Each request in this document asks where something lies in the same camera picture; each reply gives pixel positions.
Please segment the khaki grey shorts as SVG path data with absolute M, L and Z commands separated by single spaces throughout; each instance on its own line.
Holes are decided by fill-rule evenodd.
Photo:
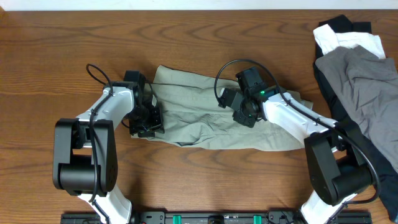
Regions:
M 164 133 L 151 139 L 178 147 L 204 149 L 258 149 L 291 151 L 303 144 L 276 124 L 261 120 L 248 128 L 233 120 L 233 110 L 220 108 L 215 90 L 237 89 L 236 81 L 206 77 L 196 73 L 157 68 L 152 84 L 144 93 L 154 93 L 162 110 Z

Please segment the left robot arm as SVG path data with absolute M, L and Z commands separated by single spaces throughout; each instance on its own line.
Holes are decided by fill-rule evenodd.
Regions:
M 114 131 L 128 121 L 130 135 L 151 138 L 164 133 L 162 111 L 145 76 L 128 70 L 108 81 L 103 94 L 76 118 L 55 125 L 53 184 L 87 202 L 93 214 L 64 214 L 62 223 L 138 223 L 133 204 L 116 184 L 118 158 Z

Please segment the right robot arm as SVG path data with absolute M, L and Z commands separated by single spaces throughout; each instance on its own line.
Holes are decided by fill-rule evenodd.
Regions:
M 367 213 L 345 213 L 355 196 L 370 185 L 379 186 L 374 166 L 360 145 L 334 119 L 299 103 L 279 84 L 269 86 L 257 67 L 236 74 L 238 89 L 215 89 L 222 108 L 233 119 L 253 127 L 264 120 L 275 124 L 305 147 L 313 192 L 295 215 L 268 213 L 267 223 L 371 223 Z

